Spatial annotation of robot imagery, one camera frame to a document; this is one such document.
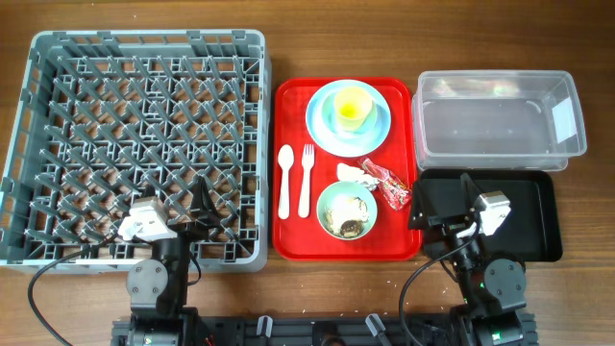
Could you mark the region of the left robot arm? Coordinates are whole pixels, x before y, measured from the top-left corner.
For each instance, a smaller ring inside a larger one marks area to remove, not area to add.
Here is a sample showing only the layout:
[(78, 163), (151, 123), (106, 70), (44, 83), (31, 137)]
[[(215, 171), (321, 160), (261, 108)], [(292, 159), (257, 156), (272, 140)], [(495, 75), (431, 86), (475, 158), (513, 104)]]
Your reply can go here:
[(151, 258), (135, 264), (127, 275), (131, 319), (114, 345), (213, 345), (215, 339), (196, 308), (186, 304), (190, 265), (197, 265), (191, 243), (204, 240), (211, 230), (222, 228), (222, 217), (213, 204), (204, 178), (191, 189), (189, 222), (170, 225), (168, 211), (154, 195), (135, 200), (122, 221), (119, 235), (151, 245)]

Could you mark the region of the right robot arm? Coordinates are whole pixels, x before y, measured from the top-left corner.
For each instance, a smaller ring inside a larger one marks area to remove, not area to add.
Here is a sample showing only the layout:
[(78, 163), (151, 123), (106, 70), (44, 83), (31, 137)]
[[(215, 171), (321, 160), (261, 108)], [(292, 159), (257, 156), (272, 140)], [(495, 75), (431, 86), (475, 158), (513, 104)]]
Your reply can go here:
[(527, 306), (525, 264), (510, 256), (489, 254), (481, 240), (504, 223), (511, 212), (510, 201), (499, 190), (481, 190), (466, 173), (460, 183), (465, 211), (451, 216), (440, 215), (422, 184), (413, 184), (408, 227), (422, 232), (425, 244), (444, 243), (446, 252), (407, 279), (399, 298), (400, 323), (406, 337), (419, 344), (404, 314), (407, 291), (433, 264), (449, 260), (464, 299), (462, 306), (451, 310), (455, 341), (462, 345), (521, 344), (525, 332), (520, 310)]

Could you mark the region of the yellow plastic cup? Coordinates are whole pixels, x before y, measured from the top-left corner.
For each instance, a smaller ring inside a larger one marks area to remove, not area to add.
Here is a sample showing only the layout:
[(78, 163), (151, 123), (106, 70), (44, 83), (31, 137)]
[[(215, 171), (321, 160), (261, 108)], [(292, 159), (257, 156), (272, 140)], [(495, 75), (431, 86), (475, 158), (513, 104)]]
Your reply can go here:
[(372, 107), (371, 95), (360, 86), (343, 87), (333, 98), (335, 120), (344, 131), (357, 130), (369, 115)]

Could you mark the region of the white plastic spoon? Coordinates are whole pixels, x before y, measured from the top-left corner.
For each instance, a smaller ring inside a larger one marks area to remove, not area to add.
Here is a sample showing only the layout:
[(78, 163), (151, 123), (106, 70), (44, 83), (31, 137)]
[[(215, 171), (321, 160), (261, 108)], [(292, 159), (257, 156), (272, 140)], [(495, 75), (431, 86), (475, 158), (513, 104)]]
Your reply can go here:
[(282, 169), (282, 180), (280, 189), (280, 199), (278, 216), (280, 219), (287, 219), (290, 213), (289, 210), (289, 169), (294, 163), (294, 154), (290, 145), (285, 144), (281, 147), (278, 153), (278, 164)]

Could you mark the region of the red candy wrapper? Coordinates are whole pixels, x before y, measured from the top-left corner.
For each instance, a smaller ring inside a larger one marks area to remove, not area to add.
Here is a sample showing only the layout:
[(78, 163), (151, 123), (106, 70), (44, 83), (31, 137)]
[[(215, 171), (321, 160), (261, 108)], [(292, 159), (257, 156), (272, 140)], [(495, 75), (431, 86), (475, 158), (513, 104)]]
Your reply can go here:
[(409, 204), (411, 201), (411, 189), (393, 172), (373, 163), (368, 158), (361, 158), (358, 162), (368, 175), (378, 181), (379, 190), (393, 210), (399, 211)]

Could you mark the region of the green bowl with food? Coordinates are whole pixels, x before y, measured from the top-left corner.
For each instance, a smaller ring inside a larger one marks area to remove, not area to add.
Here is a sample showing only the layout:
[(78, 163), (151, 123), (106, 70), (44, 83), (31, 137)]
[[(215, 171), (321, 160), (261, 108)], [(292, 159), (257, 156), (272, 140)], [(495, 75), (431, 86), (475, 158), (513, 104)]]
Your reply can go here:
[(378, 218), (378, 206), (371, 191), (353, 182), (336, 182), (317, 199), (320, 226), (333, 238), (353, 241), (368, 235)]

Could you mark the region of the white plastic fork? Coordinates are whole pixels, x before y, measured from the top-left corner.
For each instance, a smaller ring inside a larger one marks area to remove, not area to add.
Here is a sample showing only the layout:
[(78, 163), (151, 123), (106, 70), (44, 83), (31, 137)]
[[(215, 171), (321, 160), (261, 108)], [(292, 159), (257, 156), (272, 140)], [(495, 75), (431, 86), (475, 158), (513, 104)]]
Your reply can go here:
[(309, 215), (310, 172), (314, 163), (314, 146), (312, 144), (306, 144), (302, 155), (303, 180), (298, 206), (298, 215), (302, 218), (307, 218)]

